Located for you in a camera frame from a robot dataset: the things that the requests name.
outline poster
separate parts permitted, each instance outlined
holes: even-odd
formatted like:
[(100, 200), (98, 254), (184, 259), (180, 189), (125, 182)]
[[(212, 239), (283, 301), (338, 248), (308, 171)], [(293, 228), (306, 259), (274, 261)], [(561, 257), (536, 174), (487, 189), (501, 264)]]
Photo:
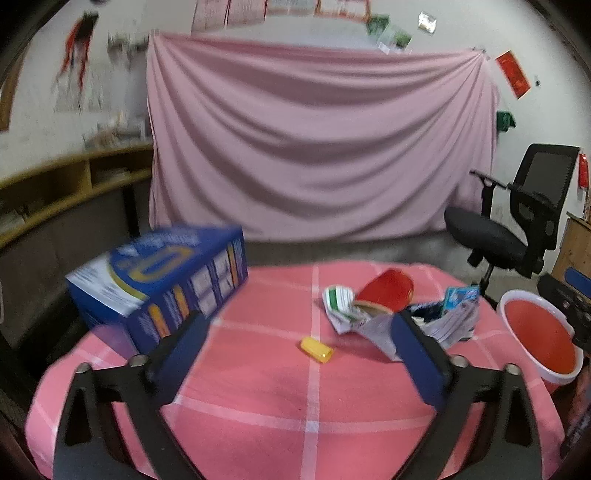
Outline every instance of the poster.
[(88, 87), (90, 42), (99, 20), (98, 12), (86, 11), (74, 23), (66, 37), (63, 58), (51, 86), (57, 88), (56, 112), (74, 112), (85, 109), (108, 109), (104, 86)]
[(230, 0), (228, 27), (265, 21), (267, 0)]
[(229, 0), (197, 0), (191, 33), (223, 28)]
[(369, 18), (369, 0), (319, 0), (316, 14), (365, 22)]
[(267, 13), (270, 15), (311, 15), (318, 0), (269, 0)]
[(110, 64), (92, 63), (86, 69), (82, 89), (79, 88), (77, 78), (68, 75), (67, 81), (57, 84), (54, 112), (110, 110), (112, 75), (113, 67)]
[(392, 50), (403, 52), (408, 47), (411, 39), (410, 33), (393, 23), (389, 23), (378, 37), (377, 45), (385, 54), (389, 54)]
[(504, 53), (497, 58), (497, 62), (505, 73), (507, 80), (509, 80), (515, 96), (518, 99), (523, 97), (531, 89), (531, 86), (527, 81), (527, 78), (525, 78), (519, 63), (517, 63), (513, 52), (510, 50), (507, 53)]

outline wooden shelf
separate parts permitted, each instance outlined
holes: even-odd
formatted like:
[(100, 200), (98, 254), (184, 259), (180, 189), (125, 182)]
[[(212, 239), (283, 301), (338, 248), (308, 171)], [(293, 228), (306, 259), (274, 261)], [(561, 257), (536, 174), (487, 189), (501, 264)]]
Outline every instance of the wooden shelf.
[[(0, 181), (0, 201), (7, 208), (38, 202), (23, 225), (0, 234), (0, 249), (32, 228), (72, 207), (107, 192), (133, 185), (152, 176), (152, 145), (137, 145), (61, 158)], [(99, 173), (125, 168), (128, 174), (100, 181)]]

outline table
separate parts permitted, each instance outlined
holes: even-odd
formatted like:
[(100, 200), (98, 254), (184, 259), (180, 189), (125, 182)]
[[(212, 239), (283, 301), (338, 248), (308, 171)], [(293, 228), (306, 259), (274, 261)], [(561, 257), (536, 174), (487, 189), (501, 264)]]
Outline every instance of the table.
[[(322, 290), (363, 287), (390, 266), (413, 279), (413, 301), (442, 299), (461, 282), (429, 265), (333, 262), (251, 268), (250, 278), (213, 322), (208, 340), (175, 401), (162, 408), (179, 443), (209, 480), (389, 479), (434, 416), (404, 365), (390, 362), (354, 333), (338, 336), (323, 310)], [(320, 365), (298, 348), (312, 335), (335, 347)], [(485, 301), (475, 337), (450, 349), (479, 367), (515, 363), (524, 372), (547, 478), (564, 437), (550, 395), (516, 340)], [(52, 477), (61, 409), (76, 366), (125, 361), (87, 335), (56, 362), (37, 390), (26, 424), (40, 471)], [(116, 415), (136, 467), (154, 475), (121, 406)], [(444, 475), (457, 471), (481, 409), (472, 411)]]

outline blue object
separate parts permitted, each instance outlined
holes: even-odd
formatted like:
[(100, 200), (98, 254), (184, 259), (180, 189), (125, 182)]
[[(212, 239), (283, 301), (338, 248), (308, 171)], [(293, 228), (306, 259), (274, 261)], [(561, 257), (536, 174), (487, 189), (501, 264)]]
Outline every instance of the blue object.
[[(216, 313), (248, 276), (242, 229), (176, 226), (147, 233), (66, 278), (93, 333), (124, 358), (148, 354), (188, 329), (153, 379), (173, 400)], [(190, 324), (190, 312), (199, 317)]]
[(449, 287), (445, 292), (441, 315), (443, 316), (456, 308), (463, 300), (477, 300), (479, 296), (480, 287), (478, 286)]
[(583, 275), (579, 270), (569, 267), (564, 272), (564, 280), (587, 298), (591, 298), (591, 278)]
[[(414, 322), (409, 321), (422, 335)], [(404, 366), (423, 401), (438, 411), (441, 410), (447, 400), (448, 378), (441, 365), (437, 364), (437, 359), (419, 341), (416, 332), (400, 313), (395, 314), (392, 318), (390, 334), (394, 345), (396, 345), (396, 353), (404, 362)], [(425, 339), (437, 343), (431, 338), (425, 337)]]

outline mesh chair backrest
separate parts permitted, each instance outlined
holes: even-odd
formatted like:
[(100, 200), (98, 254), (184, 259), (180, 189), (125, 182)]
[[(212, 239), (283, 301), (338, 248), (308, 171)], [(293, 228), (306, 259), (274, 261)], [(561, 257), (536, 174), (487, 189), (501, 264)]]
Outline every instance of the mesh chair backrest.
[[(578, 147), (530, 145), (515, 175), (514, 183), (521, 185), (527, 192), (543, 195), (559, 211), (562, 211), (578, 155)], [(511, 192), (509, 205), (511, 215), (527, 234), (530, 223), (534, 219), (534, 212), (522, 202), (520, 197), (518, 193)], [(546, 250), (556, 248), (559, 220), (558, 214), (546, 224), (544, 243)]]

